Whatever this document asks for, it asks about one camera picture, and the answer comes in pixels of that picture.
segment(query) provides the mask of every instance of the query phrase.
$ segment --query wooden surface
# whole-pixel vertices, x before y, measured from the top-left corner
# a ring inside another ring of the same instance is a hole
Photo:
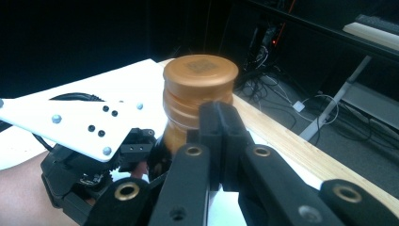
[[[159,62],[159,64],[165,66],[170,61],[171,59],[168,59]],[[284,156],[284,159],[308,171],[311,176],[320,181],[344,179],[361,186],[399,217],[399,200],[392,195],[323,153],[308,141],[235,95],[233,96],[233,105],[237,108],[246,128],[274,147]]]

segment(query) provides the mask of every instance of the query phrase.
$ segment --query jar lid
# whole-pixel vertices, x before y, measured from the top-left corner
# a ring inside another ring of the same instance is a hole
[[[179,96],[179,90],[223,86],[238,74],[237,66],[226,58],[210,55],[182,56],[164,69],[166,88]]]

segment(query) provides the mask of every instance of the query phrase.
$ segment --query white bracket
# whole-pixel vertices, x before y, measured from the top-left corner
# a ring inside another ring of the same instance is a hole
[[[19,99],[0,102],[0,120],[101,162],[112,158],[132,128],[151,129],[151,124],[143,120],[151,113],[142,105]]]

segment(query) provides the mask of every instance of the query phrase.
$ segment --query black screw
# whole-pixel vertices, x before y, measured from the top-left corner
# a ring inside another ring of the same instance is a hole
[[[96,127],[95,127],[94,125],[90,125],[90,126],[88,127],[88,130],[89,130],[90,132],[93,132],[94,130],[96,130]]]
[[[105,131],[104,130],[100,130],[99,131],[99,137],[103,137],[105,136]]]

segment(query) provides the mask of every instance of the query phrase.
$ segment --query black plastic part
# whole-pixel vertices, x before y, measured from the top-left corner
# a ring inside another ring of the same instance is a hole
[[[64,198],[62,211],[79,225],[83,225],[88,219],[90,210],[91,205],[74,193],[69,193]]]
[[[247,225],[343,225],[270,147],[248,146],[239,178]]]
[[[66,159],[71,158],[75,154],[74,151],[56,145],[54,151],[48,153],[41,162],[41,170],[43,171],[43,182],[48,188],[48,193],[51,195],[51,200],[59,201],[67,195],[73,185],[77,182],[81,174],[76,169],[66,164]]]
[[[127,200],[118,198],[117,194]],[[120,179],[97,200],[84,225],[146,225],[152,212],[151,196],[145,181],[130,177]]]
[[[149,225],[206,225],[210,151],[185,144],[176,153]]]
[[[238,191],[240,156],[253,140],[235,107],[208,102],[199,107],[199,143],[211,150],[211,190],[219,183],[225,191]]]
[[[360,186],[344,180],[322,183],[320,198],[346,225],[399,225],[399,218]]]
[[[147,159],[150,181],[166,173],[172,164],[172,154],[164,142],[164,137],[160,136],[153,146]]]
[[[138,164],[138,161],[145,161],[150,154],[153,144],[122,144],[120,145],[120,163],[119,172],[132,171]]]

